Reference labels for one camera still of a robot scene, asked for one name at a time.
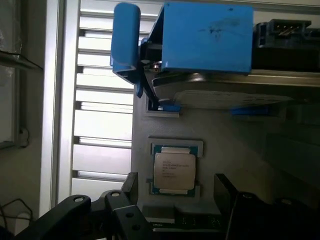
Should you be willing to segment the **black RAM stick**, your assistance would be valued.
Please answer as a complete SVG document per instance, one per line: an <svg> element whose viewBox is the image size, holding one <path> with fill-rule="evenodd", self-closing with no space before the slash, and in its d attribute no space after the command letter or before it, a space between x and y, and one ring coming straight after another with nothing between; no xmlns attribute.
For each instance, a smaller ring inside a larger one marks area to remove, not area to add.
<svg viewBox="0 0 320 240"><path fill-rule="evenodd" d="M151 221L150 224L154 228L221 230L226 227L227 221L219 214L178 214L174 217L174 223Z"/></svg>

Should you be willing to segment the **grey mounting plate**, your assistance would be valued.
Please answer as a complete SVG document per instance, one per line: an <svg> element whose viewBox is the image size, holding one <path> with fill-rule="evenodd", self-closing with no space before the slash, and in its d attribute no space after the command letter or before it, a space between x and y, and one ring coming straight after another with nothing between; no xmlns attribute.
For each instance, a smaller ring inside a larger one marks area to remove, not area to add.
<svg viewBox="0 0 320 240"><path fill-rule="evenodd" d="M147 69L152 81L169 72ZM135 97L131 170L138 173L138 206L149 218L186 213L219 213L214 201L214 175L224 174L238 191L270 204L291 198L320 207L320 101L286 101L265 105L268 115L232 115L231 109L181 107L180 112L151 110L147 95ZM152 144L196 145L194 197L150 194Z"/></svg>

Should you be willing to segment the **small blue rack tab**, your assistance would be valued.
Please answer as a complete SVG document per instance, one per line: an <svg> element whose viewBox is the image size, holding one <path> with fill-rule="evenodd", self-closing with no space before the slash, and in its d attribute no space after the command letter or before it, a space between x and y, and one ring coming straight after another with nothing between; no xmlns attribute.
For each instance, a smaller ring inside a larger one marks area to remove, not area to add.
<svg viewBox="0 0 320 240"><path fill-rule="evenodd" d="M268 106L249 106L233 108L230 112L236 116L267 116L270 110Z"/></svg>
<svg viewBox="0 0 320 240"><path fill-rule="evenodd" d="M164 104L164 105L160 105L158 107L159 111L162 112L173 112L173 113L179 113L181 110L180 106L177 105L168 105L168 104Z"/></svg>

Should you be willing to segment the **silver disk with white label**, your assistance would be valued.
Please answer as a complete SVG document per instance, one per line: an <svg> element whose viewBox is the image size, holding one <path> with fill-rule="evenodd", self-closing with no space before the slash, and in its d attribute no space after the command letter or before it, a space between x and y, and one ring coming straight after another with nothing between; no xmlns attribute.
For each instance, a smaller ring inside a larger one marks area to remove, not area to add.
<svg viewBox="0 0 320 240"><path fill-rule="evenodd" d="M226 110L288 101L320 102L320 72L163 73L152 85L161 104L186 108Z"/></svg>

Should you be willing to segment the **black connector module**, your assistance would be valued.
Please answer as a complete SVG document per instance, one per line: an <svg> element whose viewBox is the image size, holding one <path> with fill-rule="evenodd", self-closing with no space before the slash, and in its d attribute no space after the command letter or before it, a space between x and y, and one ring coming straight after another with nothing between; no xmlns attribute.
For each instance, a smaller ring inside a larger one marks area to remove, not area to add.
<svg viewBox="0 0 320 240"><path fill-rule="evenodd" d="M272 19L254 26L255 70L320 73L320 28L310 20Z"/></svg>

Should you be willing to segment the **grey cabinet with glass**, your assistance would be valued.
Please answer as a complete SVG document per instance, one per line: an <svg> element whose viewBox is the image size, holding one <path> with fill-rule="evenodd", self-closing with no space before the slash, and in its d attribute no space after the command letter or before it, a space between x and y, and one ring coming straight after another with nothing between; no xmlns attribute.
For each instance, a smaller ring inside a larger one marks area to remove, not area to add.
<svg viewBox="0 0 320 240"><path fill-rule="evenodd" d="M21 71L43 71L22 53L20 14L20 0L0 0L0 150L28 142L20 128Z"/></svg>

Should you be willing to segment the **blue rounded plastic clip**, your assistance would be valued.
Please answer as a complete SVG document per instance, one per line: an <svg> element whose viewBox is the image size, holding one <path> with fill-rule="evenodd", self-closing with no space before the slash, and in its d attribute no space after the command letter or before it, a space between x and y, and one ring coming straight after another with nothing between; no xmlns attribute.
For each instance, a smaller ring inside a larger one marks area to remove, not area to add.
<svg viewBox="0 0 320 240"><path fill-rule="evenodd" d="M150 62L143 59L145 42L139 44L141 10L132 3L121 2L114 8L110 50L112 71L118 77L136 86L136 96L145 93L152 102L158 99L148 83L145 66Z"/></svg>

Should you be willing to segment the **blue box-shaped holder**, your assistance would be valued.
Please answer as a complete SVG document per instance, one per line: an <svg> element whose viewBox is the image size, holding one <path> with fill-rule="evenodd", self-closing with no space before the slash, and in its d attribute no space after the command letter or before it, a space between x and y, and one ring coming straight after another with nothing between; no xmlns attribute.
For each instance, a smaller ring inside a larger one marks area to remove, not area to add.
<svg viewBox="0 0 320 240"><path fill-rule="evenodd" d="M165 71L249 74L254 9L219 3L164 3L148 41L160 44Z"/></svg>

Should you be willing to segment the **aluminium slotted frame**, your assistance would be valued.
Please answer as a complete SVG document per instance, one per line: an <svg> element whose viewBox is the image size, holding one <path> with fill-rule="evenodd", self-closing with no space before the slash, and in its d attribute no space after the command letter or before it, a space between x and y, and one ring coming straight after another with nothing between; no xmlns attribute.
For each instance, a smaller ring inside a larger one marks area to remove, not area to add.
<svg viewBox="0 0 320 240"><path fill-rule="evenodd" d="M110 64L117 0L46 0L39 214L131 170L134 87Z"/></svg>

